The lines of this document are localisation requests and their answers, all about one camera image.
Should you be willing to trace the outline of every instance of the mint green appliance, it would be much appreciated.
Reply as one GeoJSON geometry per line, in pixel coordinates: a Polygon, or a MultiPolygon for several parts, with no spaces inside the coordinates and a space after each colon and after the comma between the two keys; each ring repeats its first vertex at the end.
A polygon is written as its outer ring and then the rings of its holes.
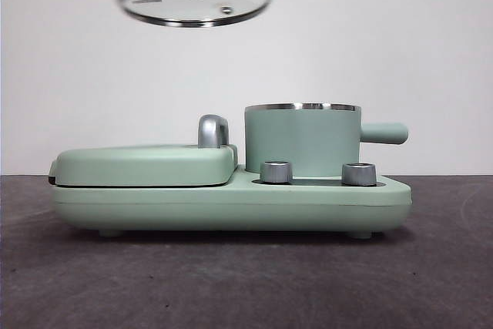
{"type": "Polygon", "coordinates": [[[359,163],[360,141],[403,143],[404,126],[361,126],[356,106],[255,107],[246,109],[246,167],[238,166],[227,121],[206,115],[196,145],[61,153],[49,174],[55,211],[106,237],[125,230],[318,230],[369,238],[404,222],[410,187],[359,163]],[[304,135],[325,150],[317,152],[304,135]]]}

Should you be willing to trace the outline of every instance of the dark gray surface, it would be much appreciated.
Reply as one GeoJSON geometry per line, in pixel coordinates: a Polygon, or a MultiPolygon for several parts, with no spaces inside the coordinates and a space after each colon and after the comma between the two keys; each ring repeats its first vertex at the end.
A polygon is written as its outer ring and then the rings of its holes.
{"type": "Polygon", "coordinates": [[[491,328],[493,176],[401,176],[405,225],[132,232],[58,220],[45,177],[2,177],[2,322],[16,328],[491,328]]]}

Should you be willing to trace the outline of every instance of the silver handle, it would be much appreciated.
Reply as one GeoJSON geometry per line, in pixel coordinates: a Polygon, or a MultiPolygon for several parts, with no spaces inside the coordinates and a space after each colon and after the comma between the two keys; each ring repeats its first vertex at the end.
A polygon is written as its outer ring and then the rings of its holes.
{"type": "Polygon", "coordinates": [[[230,143],[228,122],[218,115],[205,115],[199,121],[199,148],[220,148],[230,143]]]}

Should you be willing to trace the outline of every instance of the appliance foot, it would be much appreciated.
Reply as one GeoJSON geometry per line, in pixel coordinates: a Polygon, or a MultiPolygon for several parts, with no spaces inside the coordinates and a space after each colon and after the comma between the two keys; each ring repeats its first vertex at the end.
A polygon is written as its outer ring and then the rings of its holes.
{"type": "Polygon", "coordinates": [[[123,233],[124,232],[122,230],[100,230],[99,236],[105,238],[114,238],[123,235],[123,233]]]}
{"type": "Polygon", "coordinates": [[[370,231],[349,231],[346,233],[349,238],[353,239],[370,239],[371,232],[370,231]]]}

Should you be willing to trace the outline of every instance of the mint green pot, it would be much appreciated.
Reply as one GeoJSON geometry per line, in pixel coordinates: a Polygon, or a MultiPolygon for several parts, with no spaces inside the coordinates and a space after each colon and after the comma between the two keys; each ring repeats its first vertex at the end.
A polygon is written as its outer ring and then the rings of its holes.
{"type": "Polygon", "coordinates": [[[330,103],[282,103],[245,108],[246,171],[265,161],[290,161],[293,175],[340,176],[357,163],[360,142],[402,144],[400,123],[361,125],[361,108],[330,103]]]}

